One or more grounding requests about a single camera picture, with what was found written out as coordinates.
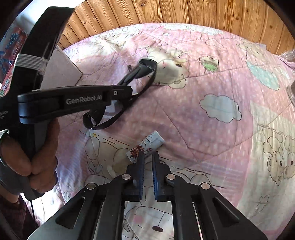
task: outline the pink quilt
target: pink quilt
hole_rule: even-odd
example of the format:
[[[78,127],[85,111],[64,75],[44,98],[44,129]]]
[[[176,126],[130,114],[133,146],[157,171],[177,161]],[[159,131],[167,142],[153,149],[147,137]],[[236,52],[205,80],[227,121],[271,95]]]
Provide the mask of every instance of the pink quilt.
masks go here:
[[[33,201],[40,224],[89,182],[104,184],[130,164],[126,152],[153,131],[161,160],[186,181],[208,182],[269,239],[295,212],[295,71],[258,44],[190,24],[111,30],[64,51],[83,72],[78,85],[117,84],[141,58],[157,61],[155,83],[112,126],[87,130],[82,113],[59,118],[59,185]],[[136,92],[141,81],[134,82]],[[172,239],[170,203],[153,195],[146,159],[141,203],[127,203],[123,239]]]

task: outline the elastic band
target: elastic band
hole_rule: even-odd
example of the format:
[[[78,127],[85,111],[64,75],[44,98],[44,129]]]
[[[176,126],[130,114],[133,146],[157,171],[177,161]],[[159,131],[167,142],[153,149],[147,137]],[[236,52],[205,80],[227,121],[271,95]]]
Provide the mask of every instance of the elastic band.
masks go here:
[[[44,75],[48,60],[41,57],[19,53],[14,66],[34,69]]]

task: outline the metal screw head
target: metal screw head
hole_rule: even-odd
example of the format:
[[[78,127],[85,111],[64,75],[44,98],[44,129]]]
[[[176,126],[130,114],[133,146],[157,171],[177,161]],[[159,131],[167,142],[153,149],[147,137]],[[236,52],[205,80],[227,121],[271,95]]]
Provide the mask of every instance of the metal screw head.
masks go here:
[[[124,180],[129,180],[129,179],[131,178],[131,176],[130,176],[129,174],[123,174],[123,175],[122,175],[122,178],[123,178]]]
[[[95,188],[96,188],[96,185],[95,185],[95,183],[91,182],[91,183],[88,183],[88,184],[86,185],[86,188],[87,188],[88,190],[92,190],[92,189],[95,189]]]
[[[174,179],[175,179],[175,175],[172,174],[172,173],[170,173],[170,174],[168,174],[168,175],[166,176],[166,178],[169,179],[169,180],[174,180]]]
[[[204,190],[208,190],[210,188],[210,184],[204,182],[204,183],[202,183],[201,188],[204,189]]]

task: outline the wooden panel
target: wooden panel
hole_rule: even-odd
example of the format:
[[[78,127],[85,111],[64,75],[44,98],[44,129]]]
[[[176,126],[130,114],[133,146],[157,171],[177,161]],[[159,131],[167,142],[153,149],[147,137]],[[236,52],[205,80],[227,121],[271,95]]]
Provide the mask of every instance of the wooden panel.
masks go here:
[[[59,44],[64,48],[122,26],[179,22],[214,27],[263,43],[275,54],[295,40],[264,0],[86,0],[70,18]]]
[[[139,24],[132,0],[108,0],[120,27]]]
[[[57,46],[59,46],[62,50],[65,49],[65,48],[61,45],[61,43],[57,43]]]
[[[65,25],[65,30],[63,31],[63,34],[71,45],[80,41],[68,23]]]
[[[216,28],[238,35],[243,16],[242,0],[217,0]]]
[[[132,0],[140,23],[163,22],[159,0]]]
[[[187,0],[187,5],[189,11],[189,23],[215,27],[216,0]]]
[[[72,16],[70,17],[68,24],[71,26],[74,33],[80,40],[90,37],[86,28],[75,12],[73,12]]]
[[[103,31],[119,27],[107,0],[87,0]]]
[[[87,1],[77,6],[75,12],[90,36],[103,32]]]
[[[295,44],[295,40],[286,26],[283,27],[283,32],[277,47],[275,54],[280,55],[283,52],[292,50]]]
[[[189,23],[186,0],[159,0],[164,22]]]
[[[284,23],[269,6],[266,6],[265,21],[260,43],[266,44],[266,49],[275,53],[283,31]]]
[[[243,17],[239,35],[259,42],[265,19],[266,3],[261,0],[243,1]]]
[[[60,44],[63,46],[64,49],[71,46],[72,44],[67,40],[65,35],[62,33],[59,39]]]

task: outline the small snack packet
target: small snack packet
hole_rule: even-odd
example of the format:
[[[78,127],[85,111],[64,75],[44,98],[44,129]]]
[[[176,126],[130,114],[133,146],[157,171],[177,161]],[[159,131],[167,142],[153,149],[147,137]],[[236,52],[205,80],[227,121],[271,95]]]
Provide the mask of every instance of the small snack packet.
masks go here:
[[[142,151],[145,154],[145,158],[152,154],[153,151],[156,151],[163,143],[164,139],[160,136],[157,131],[152,132],[145,139],[143,139],[137,146],[130,149],[126,155],[132,163],[135,163],[137,160],[138,152]]]

